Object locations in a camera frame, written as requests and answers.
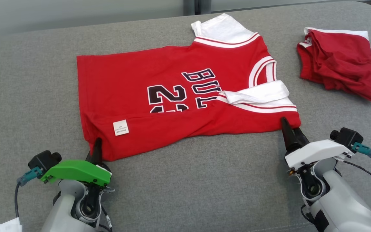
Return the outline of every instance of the red fabric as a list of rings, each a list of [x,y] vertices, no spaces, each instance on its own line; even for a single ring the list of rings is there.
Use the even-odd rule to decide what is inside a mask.
[[[222,91],[246,89],[254,65],[267,56],[269,53],[261,37],[236,48],[193,42],[190,47],[169,46],[132,53],[78,56],[84,138],[91,148],[97,137],[102,138],[103,158],[112,161],[191,136],[279,130],[283,116],[294,128],[298,127],[300,118],[297,111],[256,113],[215,100],[219,92],[196,94],[193,91],[193,85],[207,81],[217,81]],[[214,78],[188,81],[182,75],[183,72],[208,68]],[[258,84],[267,81],[265,68],[260,72]],[[177,96],[174,87],[180,85],[187,98],[173,102],[159,95],[163,103],[151,104],[147,90],[156,85],[163,85]],[[200,90],[212,87],[201,87]],[[214,99],[204,101],[206,107],[199,109],[196,102],[199,97]],[[176,104],[187,105],[189,109],[178,111]],[[163,106],[164,112],[150,113],[155,106]],[[116,136],[113,122],[122,120],[127,121],[129,133]]]
[[[309,29],[305,39],[305,43],[297,45],[303,62],[301,78],[322,83],[327,90],[343,90],[371,101],[371,50],[367,38]]]

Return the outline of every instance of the folded clothing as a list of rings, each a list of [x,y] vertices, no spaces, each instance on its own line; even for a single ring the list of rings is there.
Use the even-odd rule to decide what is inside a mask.
[[[371,101],[371,50],[367,31],[306,27],[297,45],[303,62],[300,78]]]

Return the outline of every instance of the white robot part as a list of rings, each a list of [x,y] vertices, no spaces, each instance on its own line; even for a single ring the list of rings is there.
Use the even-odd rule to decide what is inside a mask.
[[[344,145],[331,140],[322,140],[311,142],[301,149],[288,154],[285,159],[290,168],[298,170],[300,167],[319,160],[336,157],[344,160],[347,156],[353,156],[354,153]]]

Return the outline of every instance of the gray fabric tablecloth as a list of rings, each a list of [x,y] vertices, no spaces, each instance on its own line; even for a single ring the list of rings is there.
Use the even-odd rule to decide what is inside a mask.
[[[303,28],[369,31],[371,6],[341,2],[231,12],[259,32],[277,60],[277,76],[297,105],[310,141],[349,127],[371,147],[371,102],[299,78],[296,44]],[[215,15],[186,16],[13,34],[0,39],[0,223],[15,217],[16,178],[36,154],[84,159],[75,57],[167,45],[187,46],[190,23]],[[114,231],[315,231],[300,214],[299,184],[289,178],[281,132],[196,137],[109,163],[111,186],[103,197]],[[371,171],[371,159],[352,162]],[[346,164],[344,178],[371,206],[371,177]],[[19,189],[24,231],[38,231],[58,192],[32,181]]]

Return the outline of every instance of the white care label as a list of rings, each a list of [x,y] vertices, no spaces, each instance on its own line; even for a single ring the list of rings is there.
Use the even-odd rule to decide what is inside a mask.
[[[128,131],[128,126],[127,126],[127,120],[115,122],[113,123],[113,125],[114,125],[114,132],[116,136],[128,134],[129,131]]]

